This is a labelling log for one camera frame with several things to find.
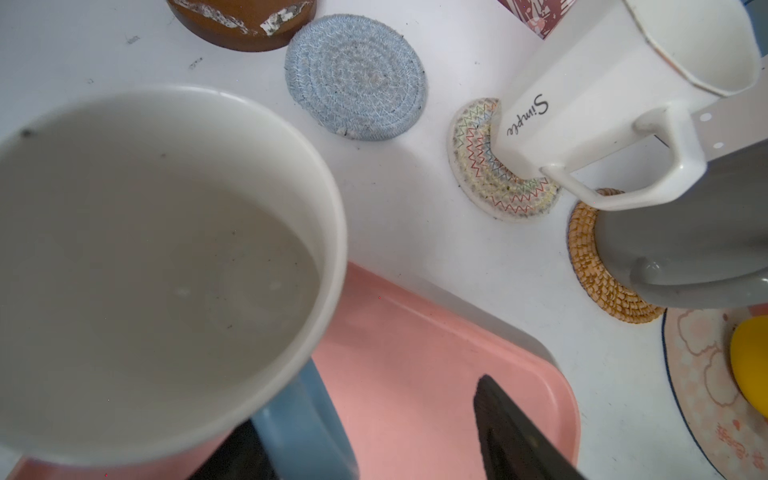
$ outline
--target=blue coaster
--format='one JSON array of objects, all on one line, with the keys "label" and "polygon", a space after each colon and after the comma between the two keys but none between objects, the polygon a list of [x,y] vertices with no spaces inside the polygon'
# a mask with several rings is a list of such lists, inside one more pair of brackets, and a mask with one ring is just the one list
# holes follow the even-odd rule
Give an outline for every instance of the blue coaster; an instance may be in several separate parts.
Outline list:
[{"label": "blue coaster", "polygon": [[358,15],[329,15],[302,28],[288,45],[286,82],[325,128],[356,140],[387,140],[408,130],[427,92],[411,45]]}]

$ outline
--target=tabletop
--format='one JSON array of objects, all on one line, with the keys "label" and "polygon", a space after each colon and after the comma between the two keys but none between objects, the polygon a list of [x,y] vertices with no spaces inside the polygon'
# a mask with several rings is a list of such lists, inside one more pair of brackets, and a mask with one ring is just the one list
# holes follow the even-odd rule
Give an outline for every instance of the tabletop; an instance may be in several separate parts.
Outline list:
[{"label": "tabletop", "polygon": [[[470,320],[496,322],[502,335],[554,360],[581,410],[578,467],[586,478],[719,478],[675,405],[661,321],[622,323],[580,287],[565,240],[575,199],[564,192],[545,218],[505,223],[480,211],[452,176],[453,115],[474,98],[499,96],[541,39],[496,0],[320,0],[317,16],[332,13],[384,22],[418,53],[429,98],[411,130],[383,142],[329,133],[290,97],[285,49],[211,45],[161,0],[4,0],[0,137],[52,108],[138,84],[201,84],[259,101],[328,162],[352,261]],[[649,184],[666,160],[666,148],[649,138],[577,176],[630,190]],[[0,478],[14,458],[0,452]]]}]

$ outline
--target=yellow object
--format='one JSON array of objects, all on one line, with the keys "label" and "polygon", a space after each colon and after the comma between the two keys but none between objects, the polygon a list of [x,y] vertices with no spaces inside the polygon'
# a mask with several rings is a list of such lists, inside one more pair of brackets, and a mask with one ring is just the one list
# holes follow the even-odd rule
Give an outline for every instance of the yellow object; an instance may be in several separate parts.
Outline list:
[{"label": "yellow object", "polygon": [[744,398],[768,417],[768,315],[738,326],[730,341],[730,364]]}]

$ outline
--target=blue mug handle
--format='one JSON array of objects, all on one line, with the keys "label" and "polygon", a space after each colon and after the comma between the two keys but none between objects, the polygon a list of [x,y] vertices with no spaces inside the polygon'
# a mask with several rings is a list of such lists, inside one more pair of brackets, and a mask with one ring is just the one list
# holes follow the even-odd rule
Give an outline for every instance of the blue mug handle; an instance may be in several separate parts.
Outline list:
[{"label": "blue mug handle", "polygon": [[312,359],[251,418],[282,480],[357,480],[355,453]]}]

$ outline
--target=white mug handle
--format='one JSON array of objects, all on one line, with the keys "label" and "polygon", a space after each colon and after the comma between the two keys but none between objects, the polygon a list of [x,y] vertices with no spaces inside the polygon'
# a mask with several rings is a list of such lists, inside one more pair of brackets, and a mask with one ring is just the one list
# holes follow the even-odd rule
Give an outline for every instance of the white mug handle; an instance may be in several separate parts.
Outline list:
[{"label": "white mug handle", "polygon": [[707,159],[699,145],[694,123],[683,105],[669,104],[647,111],[632,126],[639,132],[656,134],[672,150],[672,166],[650,186],[603,197],[576,180],[560,165],[547,165],[541,168],[541,172],[587,205],[599,210],[628,210],[671,202],[691,188],[707,171]]}]

